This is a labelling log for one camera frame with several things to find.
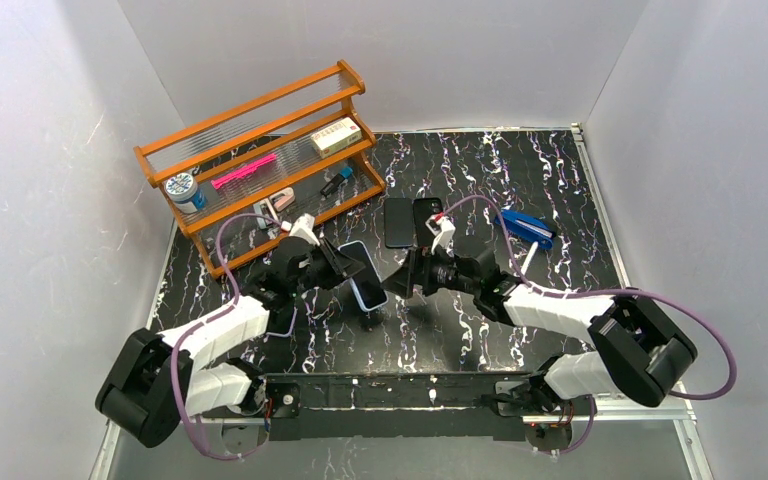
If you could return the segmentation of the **black phone case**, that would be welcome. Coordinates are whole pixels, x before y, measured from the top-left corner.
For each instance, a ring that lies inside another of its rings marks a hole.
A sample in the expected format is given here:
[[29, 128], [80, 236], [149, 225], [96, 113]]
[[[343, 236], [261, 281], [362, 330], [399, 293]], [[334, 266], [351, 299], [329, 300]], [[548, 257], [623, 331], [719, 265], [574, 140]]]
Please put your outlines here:
[[443, 211], [442, 201], [438, 197], [417, 198], [412, 202], [412, 211], [416, 246], [430, 247], [439, 228], [429, 221]]

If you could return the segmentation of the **black phone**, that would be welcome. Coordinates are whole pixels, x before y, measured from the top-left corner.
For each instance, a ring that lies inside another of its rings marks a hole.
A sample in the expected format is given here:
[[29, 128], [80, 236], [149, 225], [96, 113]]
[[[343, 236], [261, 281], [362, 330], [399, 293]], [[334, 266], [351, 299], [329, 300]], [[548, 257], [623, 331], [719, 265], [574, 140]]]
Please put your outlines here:
[[385, 246], [390, 249], [411, 248], [414, 245], [412, 200], [387, 198], [384, 201]]

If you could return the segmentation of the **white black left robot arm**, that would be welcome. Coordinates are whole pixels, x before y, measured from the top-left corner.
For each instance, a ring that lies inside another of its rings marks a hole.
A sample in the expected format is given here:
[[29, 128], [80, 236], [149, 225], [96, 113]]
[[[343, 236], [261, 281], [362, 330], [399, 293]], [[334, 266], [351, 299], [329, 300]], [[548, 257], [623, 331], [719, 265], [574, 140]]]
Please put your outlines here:
[[327, 240], [281, 239], [269, 264], [219, 309], [173, 329], [134, 331], [100, 387], [96, 410], [148, 448], [180, 424], [193, 435], [199, 415], [241, 406], [257, 389], [253, 368], [222, 363], [221, 356], [290, 320], [300, 294], [333, 289], [364, 269]]

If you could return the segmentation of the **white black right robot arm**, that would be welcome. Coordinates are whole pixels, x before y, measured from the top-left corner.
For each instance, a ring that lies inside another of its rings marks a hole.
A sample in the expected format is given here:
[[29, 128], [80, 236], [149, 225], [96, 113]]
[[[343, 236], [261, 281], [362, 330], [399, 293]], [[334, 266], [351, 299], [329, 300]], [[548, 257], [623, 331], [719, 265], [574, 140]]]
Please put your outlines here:
[[403, 298], [414, 289], [425, 296], [440, 289], [466, 293], [490, 321], [589, 345], [586, 353], [550, 358], [519, 387], [519, 396], [534, 409], [596, 394], [622, 394], [657, 407], [698, 356], [689, 337], [649, 298], [539, 291], [503, 271], [487, 253], [471, 258], [442, 248], [412, 249], [382, 286]]

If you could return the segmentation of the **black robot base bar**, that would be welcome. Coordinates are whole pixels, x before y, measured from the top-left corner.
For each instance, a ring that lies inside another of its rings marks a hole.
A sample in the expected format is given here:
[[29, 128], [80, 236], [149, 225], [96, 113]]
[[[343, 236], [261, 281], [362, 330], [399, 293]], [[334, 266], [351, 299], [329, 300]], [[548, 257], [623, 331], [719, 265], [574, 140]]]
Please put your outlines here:
[[587, 400], [557, 400], [523, 373], [271, 374], [235, 419], [265, 420], [274, 441], [490, 437], [563, 450]]

